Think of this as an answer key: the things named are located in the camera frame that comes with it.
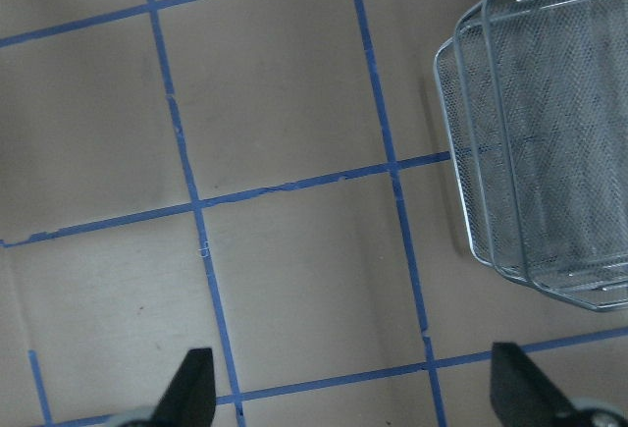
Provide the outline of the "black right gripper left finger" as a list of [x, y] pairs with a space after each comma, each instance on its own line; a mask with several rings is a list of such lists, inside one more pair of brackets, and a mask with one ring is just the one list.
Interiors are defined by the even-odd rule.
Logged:
[[213, 350], [193, 348], [185, 355], [150, 421], [213, 421], [217, 406]]

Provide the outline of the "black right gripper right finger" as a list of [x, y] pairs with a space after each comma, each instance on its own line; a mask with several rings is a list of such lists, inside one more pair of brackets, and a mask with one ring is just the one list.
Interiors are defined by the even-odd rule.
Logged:
[[574, 405], [516, 343], [493, 343], [491, 406], [498, 420], [559, 420]]

